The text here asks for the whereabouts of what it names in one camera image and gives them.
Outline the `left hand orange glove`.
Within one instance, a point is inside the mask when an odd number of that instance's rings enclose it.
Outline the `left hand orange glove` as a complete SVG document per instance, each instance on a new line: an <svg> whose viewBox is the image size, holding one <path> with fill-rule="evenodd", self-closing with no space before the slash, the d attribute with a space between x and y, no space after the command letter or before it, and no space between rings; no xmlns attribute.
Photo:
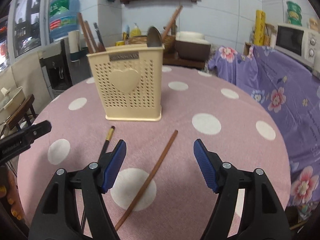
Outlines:
<svg viewBox="0 0 320 240"><path fill-rule="evenodd" d="M6 165L1 166L1 198L6 198L10 205L10 212L17 220L25 217L21 204L16 177Z"/></svg>

